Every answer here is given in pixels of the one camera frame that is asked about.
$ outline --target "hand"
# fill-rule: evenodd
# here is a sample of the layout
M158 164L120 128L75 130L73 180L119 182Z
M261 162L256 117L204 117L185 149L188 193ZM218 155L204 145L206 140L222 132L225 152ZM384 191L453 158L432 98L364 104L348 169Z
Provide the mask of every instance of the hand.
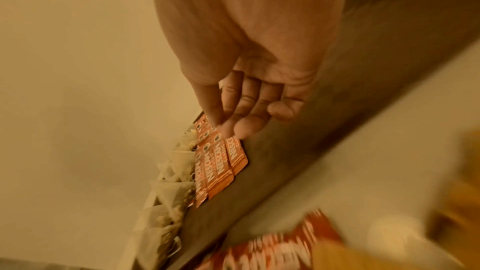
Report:
M200 106L224 136L291 121L335 38L344 0L154 0ZM223 80L222 91L219 82Z

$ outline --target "wall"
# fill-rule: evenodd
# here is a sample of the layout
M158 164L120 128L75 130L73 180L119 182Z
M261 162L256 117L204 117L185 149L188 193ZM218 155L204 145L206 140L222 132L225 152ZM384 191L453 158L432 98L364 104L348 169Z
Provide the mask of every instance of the wall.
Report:
M0 257L112 269L199 113L152 0L0 0Z

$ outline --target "tea bag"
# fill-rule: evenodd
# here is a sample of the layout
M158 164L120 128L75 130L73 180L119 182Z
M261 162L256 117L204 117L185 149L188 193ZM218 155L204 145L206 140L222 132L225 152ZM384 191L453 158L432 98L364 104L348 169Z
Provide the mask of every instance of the tea bag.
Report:
M168 208L165 205L160 204L141 211L135 230L164 228L171 225L172 221Z
M150 184L160 203L167 208L173 222L181 223L194 197L195 183L152 180Z
M154 270L165 263L179 230L180 224L173 224L134 232L136 259L144 270Z
M197 131L192 124L188 131L185 132L179 139L175 146L175 150L191 151L197 145Z
M180 177L175 173L174 168L170 162L157 163L156 166L160 170L158 176L159 181L180 182Z
M171 151L170 166L182 182L191 182L195 166L195 152Z

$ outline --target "finger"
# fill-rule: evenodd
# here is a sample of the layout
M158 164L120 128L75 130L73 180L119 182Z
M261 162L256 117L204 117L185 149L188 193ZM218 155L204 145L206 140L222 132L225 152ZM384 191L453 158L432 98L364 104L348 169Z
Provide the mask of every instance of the finger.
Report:
M216 127L224 121L224 107L218 84L202 85L190 81L196 98L211 124Z
M235 136L242 140L263 129L271 117L267 111L268 106L282 97L283 90L282 84L262 82L255 106L246 117L235 124Z
M233 115L221 126L223 137L229 138L234 135L235 124L246 117L259 99L261 81L248 76L243 77L241 96Z
M268 105L270 115L283 122L294 120L311 95L314 82L302 85L286 85L283 98Z
M242 82L244 74L240 71L231 71L223 79L221 88L221 102L223 104L224 119L229 119L237 108L242 95Z

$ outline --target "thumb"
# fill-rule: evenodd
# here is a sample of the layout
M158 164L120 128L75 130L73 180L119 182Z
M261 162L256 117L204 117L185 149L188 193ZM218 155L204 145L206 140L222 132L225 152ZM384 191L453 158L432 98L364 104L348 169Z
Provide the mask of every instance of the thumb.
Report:
M219 84L203 85L190 81L196 98L211 124L216 127L224 122L224 107Z

